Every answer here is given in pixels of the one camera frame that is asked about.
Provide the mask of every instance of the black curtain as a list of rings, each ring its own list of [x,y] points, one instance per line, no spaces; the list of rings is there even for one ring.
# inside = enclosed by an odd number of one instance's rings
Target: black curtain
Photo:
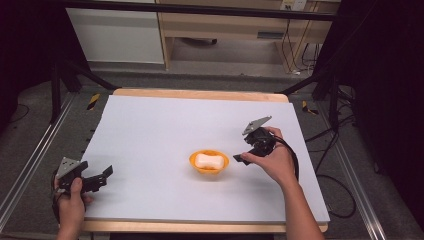
[[[90,70],[66,10],[45,1],[0,1],[0,131],[16,110],[18,94],[49,81],[58,59]],[[80,87],[76,75],[60,69],[73,91]]]
[[[340,83],[355,89],[359,129],[379,168],[424,229],[424,2],[361,2],[342,1],[349,7],[341,8],[341,14],[356,13],[366,20],[332,26],[317,70],[343,51],[343,60],[331,64]]]

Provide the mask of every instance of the gray carpet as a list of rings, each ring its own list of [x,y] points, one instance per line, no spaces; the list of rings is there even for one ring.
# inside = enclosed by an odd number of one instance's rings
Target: gray carpet
[[[293,84],[293,80],[255,78],[255,77],[224,77],[224,76],[187,76],[167,74],[99,74],[111,83],[127,87],[146,88],[173,88],[173,89],[208,89],[229,91],[261,91],[274,92],[285,89]],[[54,234],[57,224],[51,212],[50,174],[58,166],[63,156],[80,159],[89,139],[100,120],[102,109],[110,92],[95,86],[92,82],[83,81],[85,87],[76,95],[75,102],[56,135],[49,150],[32,177],[23,197],[18,202],[3,233],[42,233]],[[309,138],[326,129],[321,115],[313,115],[302,111],[302,101],[308,100],[310,107],[310,90],[313,86],[302,89],[300,93],[290,97],[294,104],[297,116],[305,138]],[[20,102],[30,107],[30,113],[22,120],[10,125],[2,134],[0,142],[1,156],[1,199],[17,178],[20,170],[28,160],[31,151],[47,128],[50,117],[50,87],[47,83],[29,89],[20,96]],[[94,110],[86,107],[94,92],[101,93],[101,97]],[[340,118],[350,115],[350,110],[344,108]],[[349,158],[353,160],[354,168],[363,183],[372,202],[378,218],[388,239],[424,239],[424,234],[413,220],[411,214],[398,196],[390,179],[375,174],[373,162],[366,146],[363,145],[358,130],[351,124],[341,129],[342,141]],[[311,143],[309,150],[324,149],[330,141],[326,135]],[[322,152],[311,152],[311,159],[316,166]],[[320,174],[330,175],[346,184],[344,175],[335,152],[332,148],[319,170]],[[319,183],[327,204],[338,214],[348,214],[352,209],[352,202],[346,191],[339,185],[325,178]],[[359,211],[349,219],[331,216],[329,230],[325,233],[329,239],[369,239],[368,231],[363,223]]]

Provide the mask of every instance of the white cabinet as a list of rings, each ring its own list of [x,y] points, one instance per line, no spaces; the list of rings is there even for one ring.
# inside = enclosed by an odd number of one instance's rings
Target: white cabinet
[[[132,1],[154,3],[154,0]],[[90,63],[164,64],[156,13],[91,9],[67,11]]]

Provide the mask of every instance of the aluminum rail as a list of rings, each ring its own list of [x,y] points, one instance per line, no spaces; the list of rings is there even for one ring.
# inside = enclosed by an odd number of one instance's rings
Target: aluminum rail
[[[6,226],[6,223],[9,220],[16,205],[18,204],[19,199],[23,195],[26,187],[28,186],[28,183],[37,170],[38,165],[40,164],[54,137],[59,131],[70,110],[75,96],[76,93],[68,93],[62,105],[63,111],[59,115],[59,118],[56,120],[56,122],[49,125],[46,132],[44,133],[44,136],[41,138],[31,157],[28,159],[27,164],[21,171],[19,177],[16,179],[6,198],[0,205],[0,233]]]
[[[318,111],[327,112],[326,108],[322,106],[322,103],[317,104]],[[323,120],[327,127],[330,126],[330,122],[323,115]],[[356,200],[356,204],[359,212],[361,213],[362,219],[365,223],[365,227],[368,230],[368,233],[373,240],[385,240],[386,235],[384,233],[383,227],[380,224],[380,221],[377,218],[377,215],[374,211],[374,208],[371,205],[368,196],[362,187],[361,182],[359,181],[358,176],[353,169],[352,164],[350,163],[350,159],[346,154],[346,151],[341,143],[341,140],[337,141],[336,145],[337,155],[339,156],[339,162],[342,167],[343,173],[346,177],[346,181],[352,189],[352,194]]]

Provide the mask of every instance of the table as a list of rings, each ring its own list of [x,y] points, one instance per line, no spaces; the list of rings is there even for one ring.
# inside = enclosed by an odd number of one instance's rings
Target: table
[[[143,96],[159,98],[189,98],[238,101],[288,102],[284,95],[257,92],[212,92],[190,90],[159,89],[118,89],[118,96]],[[320,223],[320,229],[326,231],[327,223]],[[181,223],[155,221],[116,221],[86,220],[84,231],[88,232],[215,232],[215,233],[278,233],[285,232],[284,224],[219,224],[219,223]]]

